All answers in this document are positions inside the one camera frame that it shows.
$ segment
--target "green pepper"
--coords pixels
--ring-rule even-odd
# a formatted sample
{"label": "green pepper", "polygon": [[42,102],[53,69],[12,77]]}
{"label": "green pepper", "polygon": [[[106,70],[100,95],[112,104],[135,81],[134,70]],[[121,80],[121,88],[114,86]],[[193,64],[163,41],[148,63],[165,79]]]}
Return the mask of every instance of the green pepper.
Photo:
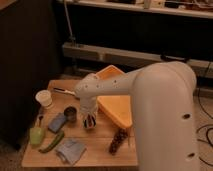
{"label": "green pepper", "polygon": [[64,137],[64,131],[60,131],[56,137],[54,138],[54,140],[44,149],[39,149],[38,151],[40,153],[47,153],[49,151],[51,151]]}

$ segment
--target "paper cup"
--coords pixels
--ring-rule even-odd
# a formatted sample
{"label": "paper cup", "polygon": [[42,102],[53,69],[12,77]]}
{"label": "paper cup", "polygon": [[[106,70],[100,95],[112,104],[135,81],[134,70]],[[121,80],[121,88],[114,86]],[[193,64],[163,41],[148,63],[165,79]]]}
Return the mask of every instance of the paper cup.
{"label": "paper cup", "polygon": [[36,96],[36,100],[43,106],[44,108],[48,109],[52,106],[52,97],[49,90],[41,90],[39,91]]}

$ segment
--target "wooden tabletop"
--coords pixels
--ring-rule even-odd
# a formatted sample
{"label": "wooden tabletop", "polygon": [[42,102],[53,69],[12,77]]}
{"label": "wooden tabletop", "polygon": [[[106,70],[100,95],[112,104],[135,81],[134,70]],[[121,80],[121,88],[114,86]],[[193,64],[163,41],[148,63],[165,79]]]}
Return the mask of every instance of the wooden tabletop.
{"label": "wooden tabletop", "polygon": [[[52,90],[53,87],[59,87],[72,91],[77,82],[78,80],[52,80],[48,89]],[[77,108],[78,119],[75,124],[66,123],[63,126],[62,130],[65,132],[65,138],[62,142],[66,138],[76,138],[86,145],[86,151],[74,167],[137,166],[133,133],[130,137],[130,146],[128,141],[125,140],[116,155],[113,156],[108,152],[108,149],[118,128],[104,113],[98,112],[96,127],[87,131],[83,128],[81,115],[79,114],[79,101],[75,97],[52,91],[52,98],[53,107],[44,110],[44,119],[42,120],[42,126],[46,128],[45,139],[38,148],[32,148],[30,144],[27,145],[22,160],[23,167],[70,167],[69,164],[61,162],[54,149],[46,154],[38,152],[39,148],[46,147],[55,137],[55,134],[47,130],[48,124],[68,106]]]}

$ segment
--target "black object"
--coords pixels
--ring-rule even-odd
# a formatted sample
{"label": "black object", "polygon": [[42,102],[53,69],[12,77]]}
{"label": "black object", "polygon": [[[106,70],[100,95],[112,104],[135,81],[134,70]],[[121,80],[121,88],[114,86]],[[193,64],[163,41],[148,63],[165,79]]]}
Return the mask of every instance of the black object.
{"label": "black object", "polygon": [[107,0],[107,2],[124,3],[124,4],[135,4],[135,0]]}
{"label": "black object", "polygon": [[168,7],[168,8],[178,8],[179,5],[181,5],[181,4],[182,4],[181,0],[166,0],[165,7]]}
{"label": "black object", "polygon": [[64,110],[64,115],[70,122],[76,122],[77,120],[77,110],[73,106],[69,106]]}
{"label": "black object", "polygon": [[0,11],[0,139],[15,149],[38,113],[36,92],[61,72],[59,48],[51,0]]}

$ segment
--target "green vegetable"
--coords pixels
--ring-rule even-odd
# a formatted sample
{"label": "green vegetable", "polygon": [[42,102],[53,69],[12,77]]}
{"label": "green vegetable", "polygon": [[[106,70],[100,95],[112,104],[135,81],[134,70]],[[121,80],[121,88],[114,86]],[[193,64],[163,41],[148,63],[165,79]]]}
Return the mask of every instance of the green vegetable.
{"label": "green vegetable", "polygon": [[51,151],[64,137],[64,131],[60,131],[56,137],[54,138],[54,140],[44,149],[39,149],[38,151],[40,153],[47,153],[49,151]]}

